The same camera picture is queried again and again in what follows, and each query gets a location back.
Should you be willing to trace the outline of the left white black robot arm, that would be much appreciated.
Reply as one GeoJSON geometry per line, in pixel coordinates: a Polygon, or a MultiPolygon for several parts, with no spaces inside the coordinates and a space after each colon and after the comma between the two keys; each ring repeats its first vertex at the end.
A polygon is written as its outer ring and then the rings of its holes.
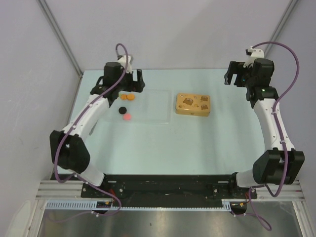
{"type": "Polygon", "coordinates": [[[105,174],[92,164],[85,140],[121,91],[143,91],[142,71],[136,71],[137,80],[134,80],[131,60],[130,56],[124,55],[117,61],[106,63],[104,74],[90,91],[79,114],[62,130],[52,131],[49,137],[54,172],[57,173],[60,167],[80,176],[92,184],[92,192],[100,198],[108,194],[109,185],[105,182],[105,174]]]}

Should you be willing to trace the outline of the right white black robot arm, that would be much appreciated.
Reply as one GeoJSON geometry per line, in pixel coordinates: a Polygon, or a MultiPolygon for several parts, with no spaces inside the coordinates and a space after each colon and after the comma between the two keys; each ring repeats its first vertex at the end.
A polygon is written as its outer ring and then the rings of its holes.
{"type": "Polygon", "coordinates": [[[224,75],[226,85],[236,75],[234,85],[247,89],[246,99],[259,120],[265,146],[250,170],[232,175],[234,182],[228,185],[228,193],[233,198],[241,197],[246,188],[254,186],[292,184],[305,161],[304,153],[295,149],[286,133],[277,90],[270,86],[274,70],[273,61],[258,58],[249,67],[231,61],[224,75]]]}

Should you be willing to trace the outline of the silver tin lid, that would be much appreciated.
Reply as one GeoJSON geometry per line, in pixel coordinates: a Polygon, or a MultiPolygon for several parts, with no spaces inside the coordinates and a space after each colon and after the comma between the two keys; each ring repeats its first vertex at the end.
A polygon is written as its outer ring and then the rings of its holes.
{"type": "Polygon", "coordinates": [[[175,111],[211,111],[209,95],[178,93],[176,96],[175,111]]]}

